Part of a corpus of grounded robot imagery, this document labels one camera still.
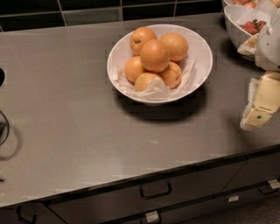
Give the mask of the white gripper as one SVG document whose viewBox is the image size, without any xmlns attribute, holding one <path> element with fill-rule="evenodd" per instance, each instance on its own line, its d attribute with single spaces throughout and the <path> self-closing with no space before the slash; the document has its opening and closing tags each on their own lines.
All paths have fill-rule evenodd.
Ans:
<svg viewBox="0 0 280 224">
<path fill-rule="evenodd" d="M 255 63 L 267 72 L 248 85 L 248 105 L 240 122 L 244 130 L 261 128 L 280 108 L 280 9 L 259 32 Z"/>
</svg>

